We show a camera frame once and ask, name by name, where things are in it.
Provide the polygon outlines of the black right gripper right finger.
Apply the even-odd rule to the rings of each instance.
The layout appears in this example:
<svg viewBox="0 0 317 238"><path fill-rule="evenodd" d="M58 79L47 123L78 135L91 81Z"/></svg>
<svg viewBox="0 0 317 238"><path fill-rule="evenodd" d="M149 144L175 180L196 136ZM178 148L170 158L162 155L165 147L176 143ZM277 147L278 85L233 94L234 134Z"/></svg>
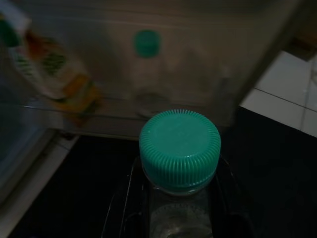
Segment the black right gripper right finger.
<svg viewBox="0 0 317 238"><path fill-rule="evenodd" d="M242 191L224 158L210 182L210 220L213 238L255 238Z"/></svg>

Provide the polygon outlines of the green yellow juice carton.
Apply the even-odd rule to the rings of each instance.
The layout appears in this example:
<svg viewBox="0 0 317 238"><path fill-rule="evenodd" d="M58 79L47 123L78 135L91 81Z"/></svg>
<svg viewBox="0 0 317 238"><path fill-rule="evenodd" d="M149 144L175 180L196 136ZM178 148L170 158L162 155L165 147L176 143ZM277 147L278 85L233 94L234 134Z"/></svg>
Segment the green yellow juice carton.
<svg viewBox="0 0 317 238"><path fill-rule="evenodd" d="M101 96L81 61L61 43L30 30L30 21L14 21L0 12L0 39L20 75L45 96L55 109L82 126Z"/></svg>

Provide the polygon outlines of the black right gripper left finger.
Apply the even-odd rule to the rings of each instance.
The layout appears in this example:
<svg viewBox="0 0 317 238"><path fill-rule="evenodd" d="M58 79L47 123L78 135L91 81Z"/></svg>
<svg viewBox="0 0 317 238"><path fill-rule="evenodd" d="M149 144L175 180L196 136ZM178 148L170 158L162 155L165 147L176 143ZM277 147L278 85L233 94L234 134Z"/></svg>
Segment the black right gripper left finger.
<svg viewBox="0 0 317 238"><path fill-rule="evenodd" d="M139 158L111 198L102 238L149 238L149 182Z"/></svg>

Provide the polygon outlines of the water bottle teal cap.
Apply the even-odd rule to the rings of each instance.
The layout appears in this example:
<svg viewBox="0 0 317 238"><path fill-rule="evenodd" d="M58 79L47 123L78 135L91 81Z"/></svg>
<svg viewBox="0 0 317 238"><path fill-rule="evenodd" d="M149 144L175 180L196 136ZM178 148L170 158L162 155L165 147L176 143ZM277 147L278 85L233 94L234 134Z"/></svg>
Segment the water bottle teal cap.
<svg viewBox="0 0 317 238"><path fill-rule="evenodd" d="M135 113L148 119L179 99L186 84L181 67L187 47L165 42L160 32L151 29L137 31L131 47L129 98Z"/></svg>
<svg viewBox="0 0 317 238"><path fill-rule="evenodd" d="M149 181L150 238L213 238L210 183L221 139L205 116L188 110L157 114L139 136Z"/></svg>

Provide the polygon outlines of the dark blue floor mat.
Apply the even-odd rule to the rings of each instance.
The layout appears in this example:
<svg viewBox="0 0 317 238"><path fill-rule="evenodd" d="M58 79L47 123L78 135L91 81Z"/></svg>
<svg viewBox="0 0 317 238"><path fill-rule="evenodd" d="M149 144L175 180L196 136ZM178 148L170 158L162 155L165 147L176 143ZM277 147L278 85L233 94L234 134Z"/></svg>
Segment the dark blue floor mat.
<svg viewBox="0 0 317 238"><path fill-rule="evenodd" d="M221 137L255 238L317 238L317 138L240 108ZM8 238L102 238L136 140L81 137Z"/></svg>

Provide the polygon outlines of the silver fridge door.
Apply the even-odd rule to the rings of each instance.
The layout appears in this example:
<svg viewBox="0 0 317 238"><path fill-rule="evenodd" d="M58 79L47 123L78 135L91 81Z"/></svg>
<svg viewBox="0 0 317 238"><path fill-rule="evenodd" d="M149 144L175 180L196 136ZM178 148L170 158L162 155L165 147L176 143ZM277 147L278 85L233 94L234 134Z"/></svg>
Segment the silver fridge door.
<svg viewBox="0 0 317 238"><path fill-rule="evenodd" d="M314 0L0 0L0 12L21 30L51 37L77 57L101 99L82 126L35 89L10 61L0 39L0 139L38 129L137 137L149 119L129 98L133 35L160 32L186 45L186 84L173 109L231 125L237 107L313 6Z"/></svg>

